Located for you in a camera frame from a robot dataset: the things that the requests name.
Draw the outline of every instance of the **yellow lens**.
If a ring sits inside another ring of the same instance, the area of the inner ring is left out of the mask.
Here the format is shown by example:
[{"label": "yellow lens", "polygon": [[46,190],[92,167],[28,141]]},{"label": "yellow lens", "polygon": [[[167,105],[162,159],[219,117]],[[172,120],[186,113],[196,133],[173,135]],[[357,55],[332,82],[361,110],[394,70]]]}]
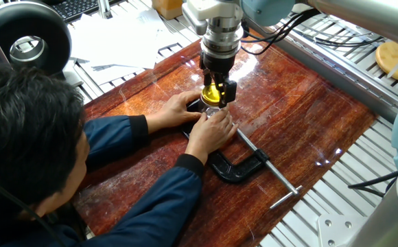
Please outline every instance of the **yellow lens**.
[{"label": "yellow lens", "polygon": [[211,106],[219,105],[220,92],[214,82],[202,89],[202,99]]}]

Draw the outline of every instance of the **man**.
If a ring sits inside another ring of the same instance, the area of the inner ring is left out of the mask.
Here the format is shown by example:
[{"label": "man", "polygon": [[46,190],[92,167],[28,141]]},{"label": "man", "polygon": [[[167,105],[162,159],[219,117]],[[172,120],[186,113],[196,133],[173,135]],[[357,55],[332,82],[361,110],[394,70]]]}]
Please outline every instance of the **man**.
[{"label": "man", "polygon": [[39,217],[68,202],[86,164],[121,157],[162,128],[198,120],[174,167],[104,235],[79,242],[75,231],[52,224],[49,234],[0,193],[0,246],[171,246],[201,191],[208,155],[237,130],[223,109],[207,119],[188,113],[199,93],[173,96],[157,113],[85,123],[81,95],[34,69],[0,68],[0,186]]}]

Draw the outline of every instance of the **table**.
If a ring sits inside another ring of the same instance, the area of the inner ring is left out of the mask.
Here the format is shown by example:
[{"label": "table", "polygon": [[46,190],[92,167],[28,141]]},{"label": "table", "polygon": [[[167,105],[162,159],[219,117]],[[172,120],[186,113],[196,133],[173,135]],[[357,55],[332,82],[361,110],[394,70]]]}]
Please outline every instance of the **table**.
[{"label": "table", "polygon": [[[247,45],[251,51],[262,47]],[[193,43],[90,102],[88,118],[146,114],[173,94],[200,90],[199,53],[199,43]],[[302,194],[376,117],[274,46],[261,56],[239,52],[231,78],[238,82],[236,102],[230,105],[235,122],[294,186],[303,186]],[[88,174],[74,206],[96,235],[105,233],[174,165],[186,146],[177,130],[156,134],[149,147]],[[237,138],[222,151],[234,163],[250,154]],[[203,181],[198,206],[177,246],[255,246],[298,201],[292,198],[269,210],[288,191],[266,168],[231,185],[208,167]]]}]

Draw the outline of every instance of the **round wooden disc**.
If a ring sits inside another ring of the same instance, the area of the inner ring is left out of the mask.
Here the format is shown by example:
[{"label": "round wooden disc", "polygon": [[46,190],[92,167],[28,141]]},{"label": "round wooden disc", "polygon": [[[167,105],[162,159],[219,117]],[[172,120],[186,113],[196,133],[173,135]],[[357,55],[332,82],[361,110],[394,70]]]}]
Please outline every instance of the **round wooden disc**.
[{"label": "round wooden disc", "polygon": [[[385,73],[390,73],[398,63],[398,44],[387,42],[380,45],[376,49],[376,62]],[[398,80],[398,70],[394,73],[393,78]]]}]

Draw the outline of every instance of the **man's right hand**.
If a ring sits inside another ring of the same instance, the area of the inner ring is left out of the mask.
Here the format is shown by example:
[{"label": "man's right hand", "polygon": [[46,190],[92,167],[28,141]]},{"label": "man's right hand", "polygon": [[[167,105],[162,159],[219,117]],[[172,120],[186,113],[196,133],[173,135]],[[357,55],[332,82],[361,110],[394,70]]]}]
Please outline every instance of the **man's right hand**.
[{"label": "man's right hand", "polygon": [[236,132],[238,125],[233,126],[233,117],[224,108],[207,119],[205,113],[191,130],[186,154],[198,158],[205,165],[208,155],[222,147]]}]

